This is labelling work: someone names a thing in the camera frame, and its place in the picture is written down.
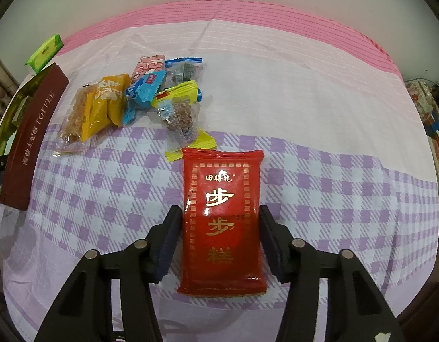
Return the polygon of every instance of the clear plastic wrapper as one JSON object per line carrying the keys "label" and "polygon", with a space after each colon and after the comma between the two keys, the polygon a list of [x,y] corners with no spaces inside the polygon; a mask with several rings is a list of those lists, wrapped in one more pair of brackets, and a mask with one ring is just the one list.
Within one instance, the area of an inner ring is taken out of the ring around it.
{"label": "clear plastic wrapper", "polygon": [[204,64],[202,58],[178,58],[166,61],[166,82],[164,88],[199,80]]}
{"label": "clear plastic wrapper", "polygon": [[125,89],[129,87],[127,73],[103,77],[94,93],[87,94],[82,122],[81,141],[85,142],[110,124],[123,125],[126,107]]}
{"label": "clear plastic wrapper", "polygon": [[71,110],[66,115],[58,132],[53,155],[59,157],[63,154],[81,153],[86,151],[91,144],[90,140],[82,142],[82,123],[88,94],[94,94],[96,84],[86,85],[77,90],[72,99]]}
{"label": "clear plastic wrapper", "polygon": [[160,101],[157,110],[168,130],[168,152],[188,147],[196,141],[199,136],[198,104],[191,104],[187,97],[178,97]]}
{"label": "clear plastic wrapper", "polygon": [[264,152],[182,151],[184,222],[178,292],[199,297],[265,293],[258,221]]}

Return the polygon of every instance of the yellow snack bag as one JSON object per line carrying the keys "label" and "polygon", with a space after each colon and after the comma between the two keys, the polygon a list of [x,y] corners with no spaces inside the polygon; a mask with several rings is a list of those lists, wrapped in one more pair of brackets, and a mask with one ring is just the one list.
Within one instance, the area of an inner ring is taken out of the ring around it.
{"label": "yellow snack bag", "polygon": [[169,100],[175,97],[186,97],[189,99],[190,103],[194,103],[200,101],[202,94],[196,81],[187,81],[158,93],[158,95],[152,100],[151,105],[152,107],[157,108],[157,104],[160,101]]}
{"label": "yellow snack bag", "polygon": [[83,110],[81,141],[84,143],[93,134],[90,131],[90,113],[95,98],[95,91],[89,92],[85,100],[85,108]]}
{"label": "yellow snack bag", "polygon": [[129,74],[104,77],[100,83],[107,81],[108,87],[102,89],[101,97],[107,97],[107,115],[117,126],[123,125],[123,112],[125,111],[125,90],[131,84]]}
{"label": "yellow snack bag", "polygon": [[78,153],[90,147],[89,142],[82,141],[82,128],[85,121],[85,106],[88,94],[91,94],[90,104],[88,105],[91,108],[95,90],[96,85],[94,84],[82,86],[77,90],[71,102],[70,110],[58,132],[54,156],[59,157],[63,154]]}
{"label": "yellow snack bag", "polygon": [[122,126],[126,99],[125,89],[131,83],[129,74],[103,77],[94,93],[87,95],[82,123],[82,141],[111,123]]}

